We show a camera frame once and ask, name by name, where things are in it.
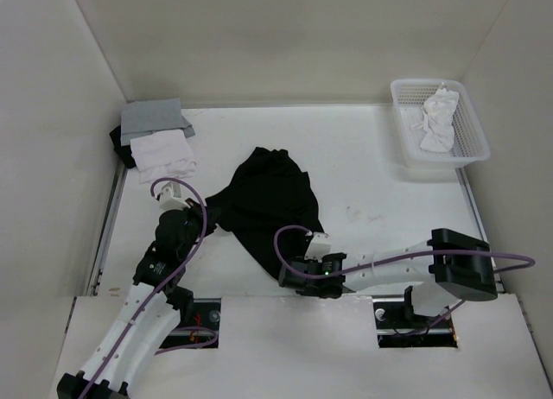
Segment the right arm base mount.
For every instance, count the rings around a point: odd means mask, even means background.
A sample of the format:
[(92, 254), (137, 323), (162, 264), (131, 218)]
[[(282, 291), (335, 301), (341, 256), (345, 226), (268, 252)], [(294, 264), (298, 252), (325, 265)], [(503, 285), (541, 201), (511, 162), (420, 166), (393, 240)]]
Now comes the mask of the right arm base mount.
[(403, 298), (372, 300), (380, 348), (457, 348), (451, 318), (411, 315)]

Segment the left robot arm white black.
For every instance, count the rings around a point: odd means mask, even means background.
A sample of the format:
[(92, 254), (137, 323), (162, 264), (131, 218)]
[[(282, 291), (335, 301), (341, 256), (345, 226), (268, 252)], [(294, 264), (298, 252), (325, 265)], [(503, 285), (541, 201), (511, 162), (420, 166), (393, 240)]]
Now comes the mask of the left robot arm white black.
[(179, 283), (203, 239), (214, 231), (216, 218), (193, 199), (160, 216), (117, 318), (79, 371), (61, 377), (59, 398), (133, 396), (163, 341), (193, 321), (194, 294)]

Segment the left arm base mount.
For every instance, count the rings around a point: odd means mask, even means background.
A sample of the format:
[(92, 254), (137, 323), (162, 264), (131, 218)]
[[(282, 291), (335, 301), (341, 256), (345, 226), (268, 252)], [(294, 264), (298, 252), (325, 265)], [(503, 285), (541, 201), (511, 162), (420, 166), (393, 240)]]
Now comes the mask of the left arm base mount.
[(160, 348), (197, 346), (212, 340), (221, 322), (221, 299), (196, 299), (191, 313), (182, 313), (181, 321)]

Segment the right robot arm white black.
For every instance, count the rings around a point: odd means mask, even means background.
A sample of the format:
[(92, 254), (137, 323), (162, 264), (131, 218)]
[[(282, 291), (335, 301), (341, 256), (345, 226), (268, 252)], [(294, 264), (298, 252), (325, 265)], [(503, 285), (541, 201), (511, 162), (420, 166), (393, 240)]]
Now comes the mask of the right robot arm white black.
[(283, 256), (280, 228), (273, 247), (282, 267), (278, 283), (302, 296), (338, 299), (369, 288), (403, 284), (400, 318), (412, 331), (437, 325), (444, 313), (465, 302), (498, 297), (489, 245), (449, 229), (435, 229), (427, 241), (396, 251), (348, 255), (332, 252), (328, 234), (301, 226), (307, 245), (299, 256)]

